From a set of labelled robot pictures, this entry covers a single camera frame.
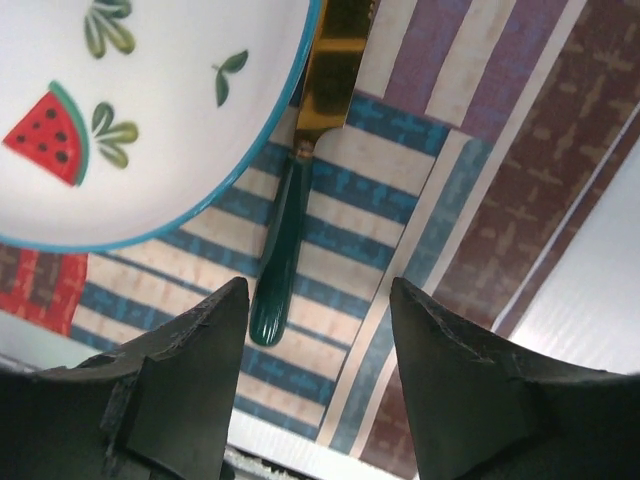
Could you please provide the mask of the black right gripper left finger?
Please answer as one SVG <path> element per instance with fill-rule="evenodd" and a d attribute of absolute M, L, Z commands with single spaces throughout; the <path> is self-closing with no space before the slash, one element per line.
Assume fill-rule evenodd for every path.
<path fill-rule="evenodd" d="M 231 479 L 248 323 L 236 277 L 162 326 L 73 368 L 1 374 L 5 479 Z"/>

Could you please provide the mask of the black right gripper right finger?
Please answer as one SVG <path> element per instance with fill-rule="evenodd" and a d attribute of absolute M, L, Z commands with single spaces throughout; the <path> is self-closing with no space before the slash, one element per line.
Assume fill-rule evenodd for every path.
<path fill-rule="evenodd" d="M 521 347 L 403 278 L 390 307 L 421 478 L 638 477 L 637 376 Z"/>

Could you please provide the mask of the striped patchwork placemat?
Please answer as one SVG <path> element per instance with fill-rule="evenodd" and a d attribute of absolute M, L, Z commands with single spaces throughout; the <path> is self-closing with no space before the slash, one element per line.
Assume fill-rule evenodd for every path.
<path fill-rule="evenodd" d="M 1 239 L 1 350 L 74 366 L 254 282 L 300 101 L 199 214 L 145 241 Z M 229 440 L 319 479 L 413 479 L 397 276 L 513 330 L 639 136 L 635 1 L 380 1 L 345 125 L 319 142 L 279 344 L 248 343 Z"/>

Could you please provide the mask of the white watermelon pattern plate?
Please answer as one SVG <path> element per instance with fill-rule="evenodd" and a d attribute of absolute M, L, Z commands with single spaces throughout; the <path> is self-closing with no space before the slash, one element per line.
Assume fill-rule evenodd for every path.
<path fill-rule="evenodd" d="M 145 241 L 204 210 L 287 108 L 318 1 L 5 1 L 1 239 Z"/>

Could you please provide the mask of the gold knife green handle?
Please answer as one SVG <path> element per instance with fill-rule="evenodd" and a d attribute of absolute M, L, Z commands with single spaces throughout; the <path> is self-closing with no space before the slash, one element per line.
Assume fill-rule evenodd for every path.
<path fill-rule="evenodd" d="M 292 148 L 283 166 L 251 301 L 249 335 L 260 346 L 274 346 L 284 334 L 315 148 L 322 135 L 345 124 L 375 12 L 373 0 L 322 3 L 304 74 Z"/>

